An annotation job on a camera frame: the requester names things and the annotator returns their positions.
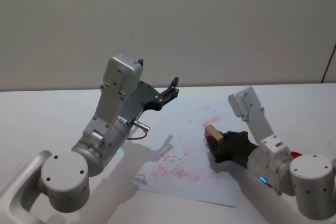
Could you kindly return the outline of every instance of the sheet of paper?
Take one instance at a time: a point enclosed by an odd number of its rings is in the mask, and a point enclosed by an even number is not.
[[[138,188],[237,206],[240,186],[230,173],[215,172],[204,138],[204,127],[208,124],[224,132],[246,128],[229,104],[179,97],[160,113],[149,148],[161,157],[142,166],[136,176],[142,178],[136,183]]]

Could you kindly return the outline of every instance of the small wooden block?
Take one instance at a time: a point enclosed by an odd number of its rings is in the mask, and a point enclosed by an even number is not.
[[[204,136],[205,137],[210,136],[214,138],[217,142],[223,141],[224,138],[223,135],[221,135],[220,132],[216,130],[216,128],[213,127],[212,124],[209,124],[208,126],[205,127]]]

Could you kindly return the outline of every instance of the cable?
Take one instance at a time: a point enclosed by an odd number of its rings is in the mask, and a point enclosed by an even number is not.
[[[129,137],[127,140],[140,140],[147,137],[147,132],[145,132],[145,134],[143,136],[140,137]]]

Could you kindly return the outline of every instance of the white robotic arm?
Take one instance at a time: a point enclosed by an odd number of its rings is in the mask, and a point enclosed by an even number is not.
[[[295,195],[300,212],[307,218],[323,220],[335,215],[332,163],[318,154],[293,159],[288,146],[273,133],[252,87],[230,95],[228,100],[259,145],[248,157],[248,170],[277,193]]]
[[[87,202],[89,177],[103,171],[130,129],[140,127],[146,136],[149,127],[138,121],[141,114],[161,110],[178,95],[177,77],[162,93],[140,81],[142,65],[143,60],[124,55],[109,60],[96,112],[83,136],[71,151],[54,155],[42,151],[22,168],[0,192],[0,223],[43,224],[29,213],[41,193],[60,212],[76,211]]]

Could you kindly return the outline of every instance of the white tabletop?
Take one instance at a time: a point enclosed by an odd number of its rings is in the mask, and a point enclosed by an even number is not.
[[[179,96],[227,101],[241,88],[180,88]],[[254,88],[274,132],[292,151],[335,157],[336,84]],[[99,95],[99,90],[0,93],[0,182],[5,184],[41,150],[69,150],[92,117]],[[158,118],[159,112],[149,111],[141,121],[152,132]],[[314,223],[298,213],[294,197],[277,196],[243,169],[234,172],[243,177],[238,208],[134,190],[132,179],[145,162],[150,138],[151,133],[142,141],[127,142],[103,173],[90,179],[90,199],[78,212],[59,213],[41,195],[32,213],[47,224]]]

